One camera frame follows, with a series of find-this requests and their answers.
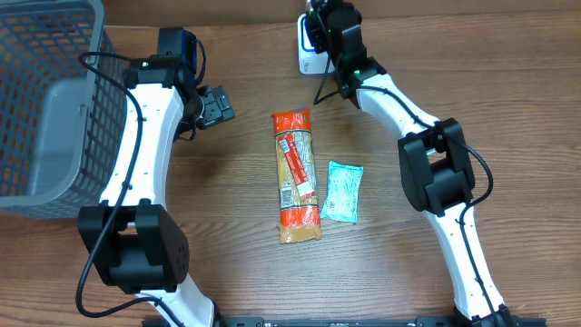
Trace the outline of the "orange spaghetti package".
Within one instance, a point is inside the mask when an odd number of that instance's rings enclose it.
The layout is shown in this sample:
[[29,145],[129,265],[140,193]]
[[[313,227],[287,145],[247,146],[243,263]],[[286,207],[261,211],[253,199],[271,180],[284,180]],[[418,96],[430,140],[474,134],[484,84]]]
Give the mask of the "orange spaghetti package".
[[280,193],[280,242],[319,240],[320,205],[310,110],[272,115]]

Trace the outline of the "teal Kleenex tissue pack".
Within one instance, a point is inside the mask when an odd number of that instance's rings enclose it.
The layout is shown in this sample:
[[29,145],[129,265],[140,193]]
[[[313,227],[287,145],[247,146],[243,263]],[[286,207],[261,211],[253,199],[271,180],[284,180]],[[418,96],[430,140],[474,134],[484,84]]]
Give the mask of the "teal Kleenex tissue pack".
[[320,217],[340,223],[358,222],[362,166],[329,162],[328,189]]

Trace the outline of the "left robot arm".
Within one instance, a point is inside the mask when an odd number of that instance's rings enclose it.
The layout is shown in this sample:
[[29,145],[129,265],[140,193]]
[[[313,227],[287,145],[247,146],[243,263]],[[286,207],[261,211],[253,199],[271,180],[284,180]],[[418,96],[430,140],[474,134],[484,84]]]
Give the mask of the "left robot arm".
[[148,302],[163,326],[224,326],[225,318],[189,274],[186,235],[166,209],[172,144],[234,118],[223,87],[203,84],[203,43],[182,27],[162,28],[157,52],[128,58],[123,80],[82,66],[126,99],[122,140],[96,206],[80,209],[78,232],[89,253],[75,292],[77,311],[102,318]]

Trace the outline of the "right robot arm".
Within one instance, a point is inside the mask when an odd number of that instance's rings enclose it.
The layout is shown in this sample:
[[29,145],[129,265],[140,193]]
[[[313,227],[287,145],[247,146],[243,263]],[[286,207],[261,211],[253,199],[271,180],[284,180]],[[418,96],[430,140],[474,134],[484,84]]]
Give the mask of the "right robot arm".
[[398,140],[400,180],[410,205],[434,230],[454,290],[460,326],[515,326],[487,267],[475,223],[477,160],[459,122],[420,109],[395,85],[363,43],[362,16],[346,1],[308,0],[305,32],[316,54],[334,67],[337,94],[378,120]]

